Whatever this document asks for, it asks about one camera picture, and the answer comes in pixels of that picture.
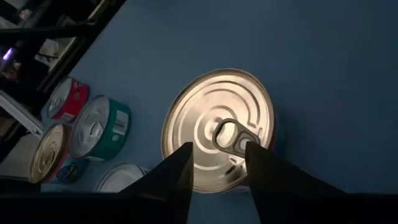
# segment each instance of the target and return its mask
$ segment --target cat food can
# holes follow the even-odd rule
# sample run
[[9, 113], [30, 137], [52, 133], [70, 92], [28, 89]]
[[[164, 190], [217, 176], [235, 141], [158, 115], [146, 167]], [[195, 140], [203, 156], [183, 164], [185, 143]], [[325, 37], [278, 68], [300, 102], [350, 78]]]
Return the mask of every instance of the cat food can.
[[118, 193], [126, 187], [139, 180], [148, 173], [148, 169], [143, 169], [134, 164], [122, 163], [114, 166], [102, 176], [97, 185], [96, 192]]
[[[219, 123], [232, 118], [275, 148], [276, 121], [271, 99], [261, 82], [248, 72], [220, 69], [192, 81], [174, 100], [162, 131], [163, 157], [193, 142], [193, 190], [199, 193], [248, 191], [244, 158], [218, 150], [212, 142]], [[232, 144], [238, 130], [225, 124], [218, 143]]]
[[88, 85], [67, 77], [52, 92], [47, 104], [47, 116], [64, 122], [73, 121], [84, 107], [89, 91]]
[[30, 182], [70, 184], [81, 177], [88, 161], [70, 156], [70, 132], [55, 124], [43, 135], [30, 163]]
[[130, 116], [128, 106], [103, 95], [96, 96], [75, 120], [71, 155], [94, 161], [112, 159], [126, 140]]

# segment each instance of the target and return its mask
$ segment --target pull ring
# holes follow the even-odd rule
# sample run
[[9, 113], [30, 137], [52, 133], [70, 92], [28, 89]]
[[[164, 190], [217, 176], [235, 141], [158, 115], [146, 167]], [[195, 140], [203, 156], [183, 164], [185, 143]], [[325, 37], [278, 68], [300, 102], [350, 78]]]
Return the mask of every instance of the pull ring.
[[[238, 130], [238, 134], [236, 135], [236, 138], [233, 140], [232, 144], [229, 146], [223, 147], [218, 144], [217, 137], [220, 134], [222, 128], [224, 125], [228, 123], [233, 123], [236, 126], [236, 129]], [[235, 119], [232, 118], [226, 118], [220, 122], [216, 129], [214, 130], [213, 136], [212, 136], [212, 142], [214, 146], [223, 152], [226, 152], [228, 154], [232, 154], [235, 156], [239, 156], [244, 158], [244, 152], [246, 148], [246, 143], [248, 141], [256, 142], [257, 144], [260, 144], [260, 139], [256, 134], [248, 130], [245, 126], [243, 126], [241, 123], [236, 121]]]

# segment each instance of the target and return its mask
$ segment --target blue table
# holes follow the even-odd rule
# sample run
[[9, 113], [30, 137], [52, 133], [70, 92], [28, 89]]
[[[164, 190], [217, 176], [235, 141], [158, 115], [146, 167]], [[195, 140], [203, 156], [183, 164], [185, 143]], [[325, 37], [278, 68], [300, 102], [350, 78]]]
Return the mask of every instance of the blue table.
[[[120, 162], [156, 166], [179, 91], [205, 72], [233, 67], [267, 88], [287, 136], [286, 159], [348, 192], [398, 193], [397, 4], [127, 1], [71, 76], [90, 84], [92, 95], [128, 104], [131, 132], [115, 159], [92, 162], [62, 187], [92, 190]], [[190, 223], [258, 221], [250, 194], [193, 194]]]

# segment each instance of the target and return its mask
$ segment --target red can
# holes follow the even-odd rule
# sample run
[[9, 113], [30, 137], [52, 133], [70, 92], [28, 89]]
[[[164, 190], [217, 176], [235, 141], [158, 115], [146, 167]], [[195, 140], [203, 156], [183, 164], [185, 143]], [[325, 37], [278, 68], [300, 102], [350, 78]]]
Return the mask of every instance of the red can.
[[73, 121], [87, 102], [89, 91], [88, 85], [67, 77], [55, 87], [50, 96], [48, 117], [64, 122]]

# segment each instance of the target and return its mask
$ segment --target can lid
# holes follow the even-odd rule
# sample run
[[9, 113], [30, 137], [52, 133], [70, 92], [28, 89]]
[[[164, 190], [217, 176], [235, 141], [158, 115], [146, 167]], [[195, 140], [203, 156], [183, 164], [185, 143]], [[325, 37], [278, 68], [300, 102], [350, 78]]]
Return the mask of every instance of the can lid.
[[109, 99], [96, 96], [87, 103], [75, 120], [70, 153], [73, 157], [86, 156], [100, 140], [108, 123]]
[[117, 193], [143, 176], [142, 170], [134, 164], [118, 164], [102, 176], [96, 191]]
[[30, 182], [40, 182], [56, 168], [67, 150], [68, 131], [66, 129], [64, 124], [55, 124], [44, 134], [30, 162]]
[[60, 82], [51, 93], [49, 103], [47, 104], [47, 116], [54, 117], [66, 102], [70, 88], [72, 87], [72, 78], [66, 77]]
[[[206, 73], [182, 90], [169, 109], [162, 131], [163, 157], [193, 142], [194, 191], [222, 192], [247, 176], [243, 158], [217, 150], [212, 142], [215, 128], [226, 118], [257, 134], [261, 146], [269, 146], [274, 129], [271, 99], [248, 72], [220, 69]], [[225, 124], [217, 142], [229, 146], [237, 133], [234, 124]]]

